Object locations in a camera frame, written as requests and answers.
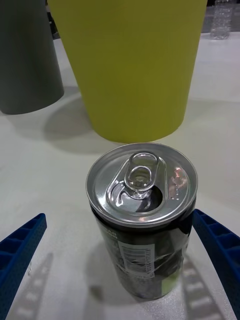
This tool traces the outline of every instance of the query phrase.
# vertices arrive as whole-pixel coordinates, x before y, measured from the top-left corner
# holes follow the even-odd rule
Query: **silver can top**
[[[91,167],[86,192],[104,220],[133,228],[167,224],[196,198],[198,176],[177,150],[133,143],[104,154]]]

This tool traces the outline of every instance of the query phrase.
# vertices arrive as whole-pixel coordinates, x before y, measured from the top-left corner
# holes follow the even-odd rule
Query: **yellow container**
[[[184,119],[206,0],[48,0],[95,131],[123,143]]]

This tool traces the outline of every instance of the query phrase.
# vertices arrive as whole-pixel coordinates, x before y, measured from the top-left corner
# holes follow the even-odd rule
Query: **white table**
[[[48,224],[7,320],[235,319],[194,230],[183,274],[205,283],[202,300],[187,294],[189,277],[144,302],[118,282],[85,192],[91,165],[117,144],[92,130],[62,42],[54,44],[64,97],[33,113],[0,114],[0,238],[40,212]],[[194,163],[196,206],[240,236],[239,57],[240,33],[201,36],[184,122],[160,142]]]

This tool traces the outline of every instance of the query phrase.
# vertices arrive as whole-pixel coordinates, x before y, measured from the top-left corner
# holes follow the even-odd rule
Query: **can label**
[[[154,274],[155,245],[133,245],[118,241],[126,272],[139,279],[150,279]]]

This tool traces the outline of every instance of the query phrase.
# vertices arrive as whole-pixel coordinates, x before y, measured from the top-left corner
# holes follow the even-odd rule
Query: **gray container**
[[[1,1],[0,110],[36,111],[63,94],[45,1]]]

